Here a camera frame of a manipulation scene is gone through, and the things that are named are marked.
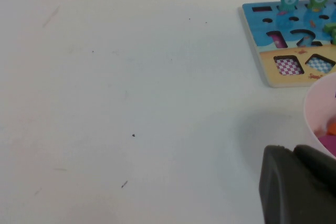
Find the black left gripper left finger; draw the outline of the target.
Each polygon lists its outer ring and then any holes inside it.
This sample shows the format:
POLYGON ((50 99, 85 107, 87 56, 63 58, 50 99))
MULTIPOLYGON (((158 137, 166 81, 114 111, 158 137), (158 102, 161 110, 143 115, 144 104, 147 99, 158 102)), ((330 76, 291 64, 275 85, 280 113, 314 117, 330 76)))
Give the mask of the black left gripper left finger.
POLYGON ((265 223, 335 223, 335 190, 283 146, 265 147, 259 194, 265 223))

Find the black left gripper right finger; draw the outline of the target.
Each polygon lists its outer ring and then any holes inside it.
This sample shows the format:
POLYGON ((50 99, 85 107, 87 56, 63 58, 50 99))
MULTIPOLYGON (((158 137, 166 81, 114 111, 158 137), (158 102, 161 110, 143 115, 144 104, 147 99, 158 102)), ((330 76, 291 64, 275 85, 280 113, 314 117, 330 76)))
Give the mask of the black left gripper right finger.
POLYGON ((293 153, 316 179, 335 190, 335 159, 308 145, 297 145, 293 153))

